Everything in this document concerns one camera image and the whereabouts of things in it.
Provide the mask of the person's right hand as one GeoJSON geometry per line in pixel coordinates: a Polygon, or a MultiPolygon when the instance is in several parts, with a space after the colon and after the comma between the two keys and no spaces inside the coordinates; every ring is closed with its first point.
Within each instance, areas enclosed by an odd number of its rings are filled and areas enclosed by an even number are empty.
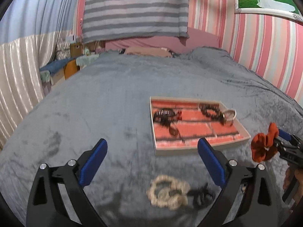
{"type": "Polygon", "coordinates": [[[283,201],[285,204],[289,204],[291,199],[296,204],[299,204],[302,198],[302,169],[297,165],[289,164],[289,168],[286,170],[283,189],[283,201]]]}

